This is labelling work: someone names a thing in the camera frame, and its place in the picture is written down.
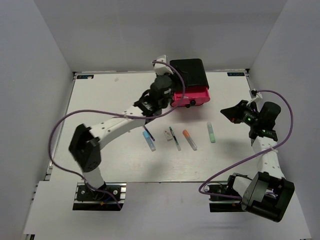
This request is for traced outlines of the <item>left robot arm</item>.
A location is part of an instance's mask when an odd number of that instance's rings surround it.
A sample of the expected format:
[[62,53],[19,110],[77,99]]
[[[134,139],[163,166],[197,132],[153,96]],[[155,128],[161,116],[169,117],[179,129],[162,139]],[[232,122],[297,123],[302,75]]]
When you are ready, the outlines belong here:
[[180,75],[157,75],[150,88],[127,110],[93,126],[76,127],[68,150],[79,165],[84,180],[89,184],[88,193],[99,200],[105,196],[106,187],[101,175],[101,150],[121,135],[142,127],[162,114],[174,93],[185,83]]

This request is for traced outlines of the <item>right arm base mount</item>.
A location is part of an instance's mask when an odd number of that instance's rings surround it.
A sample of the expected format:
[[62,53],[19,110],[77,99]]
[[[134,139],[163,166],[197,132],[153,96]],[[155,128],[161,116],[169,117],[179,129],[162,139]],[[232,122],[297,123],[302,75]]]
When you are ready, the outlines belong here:
[[213,181],[203,191],[210,194],[209,210],[211,213],[241,213],[242,197],[252,179],[247,175],[234,173],[226,181]]

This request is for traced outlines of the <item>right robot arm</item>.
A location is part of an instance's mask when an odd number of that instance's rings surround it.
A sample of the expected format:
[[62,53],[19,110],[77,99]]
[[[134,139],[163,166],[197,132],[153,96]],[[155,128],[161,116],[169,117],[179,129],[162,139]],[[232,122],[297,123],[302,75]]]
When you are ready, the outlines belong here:
[[233,200],[241,197],[243,211],[280,222],[295,191],[294,183],[286,180],[280,168],[276,152],[278,137],[274,126],[281,107],[267,101],[258,110],[255,102],[241,100],[220,112],[232,123],[250,127],[248,135],[257,154],[254,178],[234,173],[228,178],[226,195]]

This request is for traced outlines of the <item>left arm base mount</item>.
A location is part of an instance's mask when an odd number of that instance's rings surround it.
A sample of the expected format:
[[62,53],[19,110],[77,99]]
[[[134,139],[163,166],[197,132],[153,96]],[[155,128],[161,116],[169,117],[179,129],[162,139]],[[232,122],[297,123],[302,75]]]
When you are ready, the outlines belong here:
[[85,183],[78,183],[74,195],[73,211],[118,212],[125,203],[127,184],[106,183],[102,189],[111,195],[91,190]]

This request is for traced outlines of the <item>red pen refill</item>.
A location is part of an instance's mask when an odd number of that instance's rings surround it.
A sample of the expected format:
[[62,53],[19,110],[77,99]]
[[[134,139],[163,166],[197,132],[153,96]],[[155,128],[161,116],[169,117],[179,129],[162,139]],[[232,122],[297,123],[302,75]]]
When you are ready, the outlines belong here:
[[193,97],[193,96],[182,96],[182,95],[179,95],[176,98],[177,99],[195,99],[195,97]]

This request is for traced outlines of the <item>pink top drawer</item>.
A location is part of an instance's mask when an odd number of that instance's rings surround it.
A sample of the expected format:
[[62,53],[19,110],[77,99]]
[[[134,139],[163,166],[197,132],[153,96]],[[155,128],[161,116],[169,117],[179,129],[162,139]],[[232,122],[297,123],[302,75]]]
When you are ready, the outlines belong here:
[[190,86],[188,87],[185,92],[184,96],[195,97],[195,99],[177,99],[177,96],[183,96],[183,91],[179,90],[176,91],[170,101],[171,107],[194,107],[194,106],[201,106],[204,103],[210,101],[210,93],[209,88],[207,86]]

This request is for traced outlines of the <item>green pen refill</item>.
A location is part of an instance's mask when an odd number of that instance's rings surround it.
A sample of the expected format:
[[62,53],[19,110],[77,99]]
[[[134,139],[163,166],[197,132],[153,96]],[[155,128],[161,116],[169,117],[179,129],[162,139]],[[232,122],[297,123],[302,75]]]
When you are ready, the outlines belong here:
[[178,142],[178,140],[177,140],[177,138],[176,138],[176,135],[175,135],[173,129],[172,129],[171,127],[169,127],[169,130],[170,130],[170,133],[171,133],[171,135],[172,135],[172,137],[173,137],[173,140],[174,140],[174,142],[175,142],[175,145],[176,145],[177,150],[178,150],[178,151],[181,151],[181,146],[180,146],[180,144],[179,144],[179,142]]

